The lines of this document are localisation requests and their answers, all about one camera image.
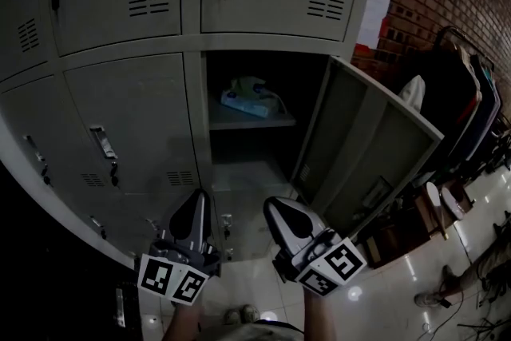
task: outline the fabric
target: fabric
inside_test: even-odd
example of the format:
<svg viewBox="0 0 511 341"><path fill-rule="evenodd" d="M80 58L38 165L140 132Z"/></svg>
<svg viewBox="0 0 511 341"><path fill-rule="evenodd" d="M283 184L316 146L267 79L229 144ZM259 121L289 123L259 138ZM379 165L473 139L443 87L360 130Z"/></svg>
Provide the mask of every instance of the fabric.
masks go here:
<svg viewBox="0 0 511 341"><path fill-rule="evenodd" d="M453 163L465 161L473 155L498 113L498 109L495 111L498 96L496 98L493 84L488 80L479 57L472 56L470 62L481 85L482 101L468 129L451 154L450 161Z"/></svg>
<svg viewBox="0 0 511 341"><path fill-rule="evenodd" d="M198 341L303 341L298 330L267 324L223 325L200 333Z"/></svg>
<svg viewBox="0 0 511 341"><path fill-rule="evenodd" d="M421 112L425 92L426 83L421 76L415 76L403 87L399 96L415 111Z"/></svg>
<svg viewBox="0 0 511 341"><path fill-rule="evenodd" d="M444 134L421 173L444 166L478 109L481 100L479 81L474 80L475 73L466 60L456 49L430 52L418 61L418 74L426 83L421 115Z"/></svg>
<svg viewBox="0 0 511 341"><path fill-rule="evenodd" d="M511 232L507 229L501 237L480 255L460 277L463 290L471 287L477 280L484 279L494 268L511 260Z"/></svg>
<svg viewBox="0 0 511 341"><path fill-rule="evenodd" d="M492 123L495 121L495 118L497 118L499 110L501 109L501 98L498 95L497 87L495 86L495 81L492 80L490 82L490 84L493 85L493 95L495 97L495 102L496 103L495 103L495 106L493 107L493 111L492 111L491 115L488 118L488 122L486 123L485 129L483 130L481 136L479 137L479 140L477 141L476 145L473 147L472 152L467 157L468 161L472 158L472 156L477 151L477 148L479 148L479 146L481 145L482 140L484 139L484 137L488 133Z"/></svg>

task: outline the leg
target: leg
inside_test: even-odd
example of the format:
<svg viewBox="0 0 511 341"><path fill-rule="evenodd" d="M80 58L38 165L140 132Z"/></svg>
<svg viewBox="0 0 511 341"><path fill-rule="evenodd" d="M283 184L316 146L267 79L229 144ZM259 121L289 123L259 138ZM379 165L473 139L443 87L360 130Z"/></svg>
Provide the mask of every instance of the leg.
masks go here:
<svg viewBox="0 0 511 341"><path fill-rule="evenodd" d="M419 307L432 307L445 297L457 294L474 285L477 280L484 279L494 268L511 259L511 243L509 233L502 234L492 245L474 261L461 276L455 276L449 266L444 266L445 289L430 293L420 293L414 297Z"/></svg>

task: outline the red brick wall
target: red brick wall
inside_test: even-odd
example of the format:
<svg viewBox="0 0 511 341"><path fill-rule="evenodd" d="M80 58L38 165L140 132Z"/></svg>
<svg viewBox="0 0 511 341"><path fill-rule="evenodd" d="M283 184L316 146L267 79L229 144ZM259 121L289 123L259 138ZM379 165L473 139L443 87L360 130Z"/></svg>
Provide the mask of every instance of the red brick wall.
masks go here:
<svg viewBox="0 0 511 341"><path fill-rule="evenodd" d="M495 62L504 111L511 118L511 0L391 0L378 49L356 50L352 63L391 87L407 56L428 50L443 26L456 26Z"/></svg>

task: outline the floor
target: floor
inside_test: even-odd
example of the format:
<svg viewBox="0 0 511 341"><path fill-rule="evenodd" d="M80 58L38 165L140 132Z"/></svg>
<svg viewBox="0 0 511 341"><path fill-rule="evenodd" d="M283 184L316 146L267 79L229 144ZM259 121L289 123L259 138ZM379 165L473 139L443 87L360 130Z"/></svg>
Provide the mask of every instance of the floor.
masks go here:
<svg viewBox="0 0 511 341"><path fill-rule="evenodd" d="M479 324L509 317L511 294L492 304L478 307L485 293L480 285L444 307L419 308L413 301L419 291L438 286L444 264L461 274L469 260L475 260L494 240L493 223L504 221L504 211L511 211L511 172L502 168L481 176L466 190L475 199L474 208L464 220L448 230L449 239L435 236L430 242L378 270L360 272L344 289L328 298L335 314L339 339L345 340L416 340L430 341L434 330L459 308L459 312L435 335L435 341L475 339L470 329L458 323ZM274 319L303 329L303 291L298 284L283 284L271 264L271 255L261 260L225 264L222 278L211 279L204 289L203 327L217 325L222 314L246 303L259 308L261 318ZM140 293L145 341L159 341L172 319L173 307L163 299Z"/></svg>

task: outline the shelf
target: shelf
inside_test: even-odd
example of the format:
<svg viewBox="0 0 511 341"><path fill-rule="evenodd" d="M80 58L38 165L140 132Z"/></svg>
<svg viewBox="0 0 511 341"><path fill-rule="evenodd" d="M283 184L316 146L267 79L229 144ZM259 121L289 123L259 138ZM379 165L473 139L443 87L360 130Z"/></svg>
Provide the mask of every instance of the shelf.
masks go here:
<svg viewBox="0 0 511 341"><path fill-rule="evenodd" d="M273 153L255 141L219 138L212 145L214 192L288 185Z"/></svg>
<svg viewBox="0 0 511 341"><path fill-rule="evenodd" d="M211 95L209 95L208 103L210 131L220 131L221 129L291 127L296 124L296 119L290 113L276 113L271 118L261 118L221 105L220 102Z"/></svg>

